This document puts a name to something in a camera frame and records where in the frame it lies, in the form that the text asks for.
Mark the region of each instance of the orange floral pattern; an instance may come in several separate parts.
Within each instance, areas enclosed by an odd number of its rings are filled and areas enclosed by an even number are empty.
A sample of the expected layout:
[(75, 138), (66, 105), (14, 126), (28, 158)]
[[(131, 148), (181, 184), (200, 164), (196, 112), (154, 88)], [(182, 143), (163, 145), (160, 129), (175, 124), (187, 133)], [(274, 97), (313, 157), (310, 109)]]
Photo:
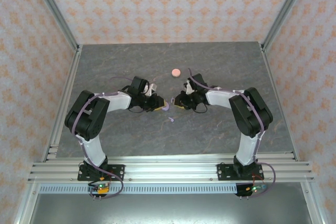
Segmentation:
[(301, 159), (336, 220), (336, 0), (297, 0), (267, 56)]
[(14, 222), (32, 163), (47, 145), (72, 57), (43, 0), (0, 0), (0, 223)]
[(56, 0), (80, 44), (262, 42), (284, 1)]

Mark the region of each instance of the small pink object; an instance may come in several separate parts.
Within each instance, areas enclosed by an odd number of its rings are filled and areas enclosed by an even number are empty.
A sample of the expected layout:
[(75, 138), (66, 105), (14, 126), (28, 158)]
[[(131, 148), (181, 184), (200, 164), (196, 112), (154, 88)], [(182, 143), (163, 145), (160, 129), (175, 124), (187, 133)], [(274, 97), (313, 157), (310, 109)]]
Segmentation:
[(173, 71), (172, 71), (173, 77), (179, 77), (180, 74), (181, 74), (181, 71), (179, 69), (177, 69), (177, 68), (173, 69)]

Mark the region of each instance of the metal extrusion bar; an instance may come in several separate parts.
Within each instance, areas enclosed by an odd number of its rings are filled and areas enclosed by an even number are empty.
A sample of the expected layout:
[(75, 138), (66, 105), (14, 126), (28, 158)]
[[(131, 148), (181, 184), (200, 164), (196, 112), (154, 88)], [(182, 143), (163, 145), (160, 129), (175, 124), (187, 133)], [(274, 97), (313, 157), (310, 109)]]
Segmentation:
[[(206, 154), (181, 156), (111, 157), (110, 164), (125, 164), (126, 184), (167, 183), (223, 183), (218, 181), (216, 165), (232, 163), (233, 154)], [(309, 162), (297, 162), (293, 153), (259, 154), (260, 162), (271, 164), (277, 173), (277, 182), (313, 181)], [(77, 181), (78, 164), (82, 159), (52, 159), (45, 163), (34, 163), (29, 183), (80, 183)], [(264, 166), (266, 182), (272, 182), (271, 169)], [(227, 181), (238, 183), (239, 180)]]
[(317, 189), (312, 189), (313, 187), (318, 187), (316, 183), (301, 183), (304, 199), (307, 203), (307, 208), (309, 211), (309, 215), (311, 218), (311, 222), (315, 223), (323, 223), (328, 224), (328, 220), (326, 217), (326, 213), (324, 212), (324, 208), (321, 207), (321, 202), (319, 202), (320, 195), (316, 195)]
[(77, 67), (78, 67), (78, 63), (79, 63), (79, 59), (80, 59), (80, 54), (81, 54), (81, 49), (82, 49), (82, 45), (79, 47), (79, 50), (77, 51), (72, 64), (71, 64), (71, 68), (69, 71), (69, 75), (67, 78), (67, 82), (65, 83), (65, 87), (64, 87), (64, 91), (62, 93), (62, 97), (61, 97), (61, 103), (58, 109), (58, 113), (56, 116), (56, 121), (54, 124), (54, 127), (52, 129), (52, 133), (51, 133), (51, 141), (50, 144), (51, 145), (55, 145), (59, 143), (59, 139), (60, 139), (60, 135), (62, 132), (62, 126), (64, 124), (64, 119), (66, 116), (66, 112), (67, 112), (67, 107), (68, 107), (68, 103), (69, 103), (69, 99), (70, 99), (70, 95), (71, 95), (71, 90), (72, 90), (72, 86), (73, 86), (73, 82), (75, 80), (75, 76), (76, 76), (76, 71), (77, 71)]
[(14, 224), (30, 223), (39, 191), (40, 184), (35, 183), (27, 185)]
[(76, 50), (78, 48), (78, 44), (74, 35), (72, 34), (67, 22), (65, 21), (61, 11), (57, 7), (55, 0), (45, 0), (47, 6), (49, 7), (50, 11), (54, 15), (58, 25), (60, 26), (62, 32), (64, 33), (65, 37), (67, 38), (70, 46)]
[(278, 30), (280, 29), (282, 23), (287, 17), (291, 7), (293, 6), (295, 0), (286, 0), (284, 5), (282, 6), (277, 18), (275, 19), (270, 31), (268, 32), (265, 41), (263, 43), (263, 50), (266, 51), (271, 45), (274, 37), (276, 36)]
[(296, 145), (296, 143), (294, 141), (294, 136), (293, 136), (292, 130), (288, 126), (289, 125), (289, 123), (288, 123), (289, 121), (288, 121), (285, 113), (283, 112), (282, 105), (281, 105), (280, 98), (279, 98), (279, 92), (277, 90), (277, 86), (275, 85), (274, 78), (273, 78), (271, 69), (269, 67), (269, 63), (268, 63), (266, 52), (264, 52), (262, 50), (262, 47), (260, 47), (260, 50), (261, 50), (261, 55), (263, 56), (263, 59), (264, 59), (264, 62), (265, 62), (265, 66), (266, 66), (266, 69), (267, 69), (267, 72), (268, 72), (269, 79), (271, 81), (271, 84), (272, 84), (272, 87), (273, 87), (273, 90), (274, 90), (274, 93), (275, 93), (275, 97), (276, 97), (276, 99), (278, 101), (278, 104), (279, 104), (281, 116), (282, 116), (282, 118), (283, 118), (283, 120), (285, 122), (286, 128), (287, 128), (287, 130), (289, 132), (289, 136), (290, 136), (290, 139), (291, 139), (291, 142), (292, 142), (292, 145), (293, 145), (294, 157), (295, 157), (295, 159), (299, 159), (299, 151), (298, 151), (297, 145)]

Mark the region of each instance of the gray marble surface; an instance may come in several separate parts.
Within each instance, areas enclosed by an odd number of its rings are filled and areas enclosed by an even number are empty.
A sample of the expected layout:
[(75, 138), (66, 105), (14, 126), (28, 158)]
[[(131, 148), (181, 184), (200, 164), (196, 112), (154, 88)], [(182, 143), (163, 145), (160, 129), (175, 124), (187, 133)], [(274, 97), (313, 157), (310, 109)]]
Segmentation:
[[(257, 88), (274, 116), (259, 151), (293, 149), (257, 42), (83, 46), (69, 107), (82, 90), (114, 92), (130, 82), (111, 77), (135, 75), (155, 83), (158, 95), (170, 103), (183, 89), (188, 67), (194, 74), (201, 73), (209, 86)], [(172, 77), (174, 68), (181, 70), (180, 77)], [(229, 109), (209, 106), (207, 113), (196, 114), (171, 106), (167, 112), (110, 112), (100, 139), (108, 156), (234, 153), (240, 131)], [(57, 157), (82, 156), (78, 142), (64, 127)]]

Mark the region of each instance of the purple object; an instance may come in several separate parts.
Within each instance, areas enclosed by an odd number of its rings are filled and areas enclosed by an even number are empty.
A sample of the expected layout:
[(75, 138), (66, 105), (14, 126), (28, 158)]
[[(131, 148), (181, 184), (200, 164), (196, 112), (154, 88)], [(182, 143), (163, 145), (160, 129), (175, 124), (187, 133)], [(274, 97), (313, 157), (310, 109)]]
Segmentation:
[(163, 107), (161, 110), (168, 111), (169, 110), (169, 103), (167, 103), (166, 101), (165, 101), (165, 103), (167, 104), (167, 106)]

